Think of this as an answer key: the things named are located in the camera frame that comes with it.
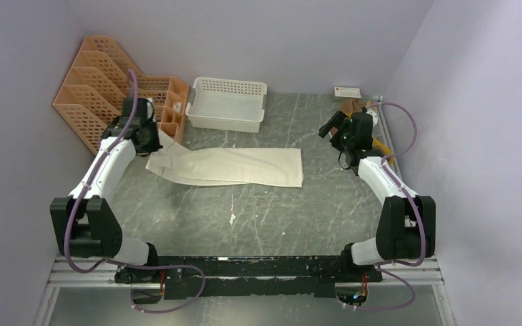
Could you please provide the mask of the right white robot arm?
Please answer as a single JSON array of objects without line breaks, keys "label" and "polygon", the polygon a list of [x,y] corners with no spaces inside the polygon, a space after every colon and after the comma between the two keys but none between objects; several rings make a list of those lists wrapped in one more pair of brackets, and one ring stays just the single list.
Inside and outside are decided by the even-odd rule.
[{"label": "right white robot arm", "polygon": [[351,244],[351,256],[339,264],[341,276],[348,281],[359,279],[366,265],[418,266],[434,252],[436,203],[413,191],[391,169],[387,154],[374,144],[373,126],[368,113],[337,111],[318,132],[324,138],[336,130],[330,143],[345,159],[342,168],[363,180],[382,205],[375,235]]}]

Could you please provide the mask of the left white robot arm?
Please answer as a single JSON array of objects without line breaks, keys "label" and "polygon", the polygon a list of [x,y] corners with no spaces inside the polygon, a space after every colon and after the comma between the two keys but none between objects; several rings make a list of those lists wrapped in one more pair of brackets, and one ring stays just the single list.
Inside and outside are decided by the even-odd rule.
[{"label": "left white robot arm", "polygon": [[161,263],[153,244],[129,238],[109,203],[127,166],[136,156],[161,149],[156,110],[151,98],[126,97],[122,114],[101,133],[99,150],[80,183],[61,198],[53,199],[50,215],[58,249],[77,272],[74,257],[134,266],[143,282],[160,276]]}]

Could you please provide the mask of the cream white towel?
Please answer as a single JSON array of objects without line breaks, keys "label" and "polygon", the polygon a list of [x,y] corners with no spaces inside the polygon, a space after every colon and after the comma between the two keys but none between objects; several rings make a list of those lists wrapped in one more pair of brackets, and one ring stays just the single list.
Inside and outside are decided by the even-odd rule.
[{"label": "cream white towel", "polygon": [[302,187],[300,149],[189,150],[162,131],[158,136],[163,148],[149,156],[145,168],[168,181],[202,187],[242,184]]}]

